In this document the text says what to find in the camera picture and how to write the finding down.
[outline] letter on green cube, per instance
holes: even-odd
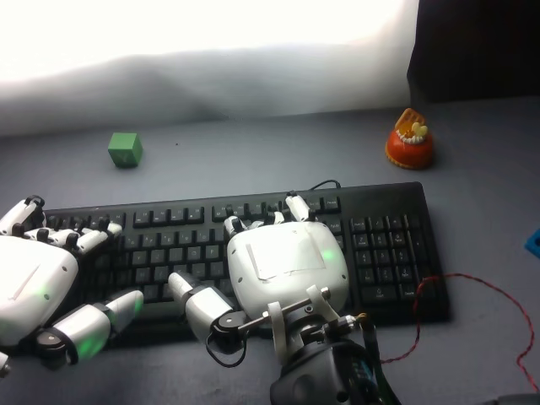
[[[109,155],[116,167],[137,166],[143,156],[141,138],[136,133],[113,133],[109,143]]]

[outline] computer keyboard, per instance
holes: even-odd
[[[420,183],[343,187],[298,192],[342,247],[350,294],[344,312],[370,313],[378,323],[413,320],[419,282],[441,274],[429,213]],[[145,304],[138,322],[174,321],[178,313],[167,279],[186,271],[221,290],[238,308],[229,280],[223,221],[231,205],[248,224],[268,209],[284,210],[286,192],[250,196],[146,202],[47,212],[68,227],[87,219],[96,227],[107,216],[124,228],[117,244],[79,272],[64,310],[141,289]],[[424,319],[448,317],[444,283],[420,297]]]

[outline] blue object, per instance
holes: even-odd
[[[540,259],[540,229],[527,240],[525,248]]]

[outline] gray table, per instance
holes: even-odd
[[[0,139],[0,212],[39,194],[48,208],[135,203],[401,181],[424,185],[443,268],[499,285],[540,325],[540,261],[523,249],[540,227],[538,99],[436,105],[423,109],[435,135],[426,171],[391,165],[383,147],[400,111],[366,111],[260,121],[139,128],[136,170],[117,170],[111,130]],[[473,282],[449,282],[455,318],[423,329],[408,359],[386,366],[403,403],[472,404],[529,392],[515,364],[528,331],[518,310]],[[413,327],[379,331],[384,357],[412,343]],[[540,378],[540,348],[526,359]],[[278,362],[269,341],[250,341],[246,361],[222,369],[190,339],[120,348],[56,374],[32,359],[13,361],[2,403],[269,403]]]

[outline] spacebar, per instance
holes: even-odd
[[[144,304],[141,313],[135,319],[136,323],[148,321],[168,321],[180,319],[180,311],[175,301]]]

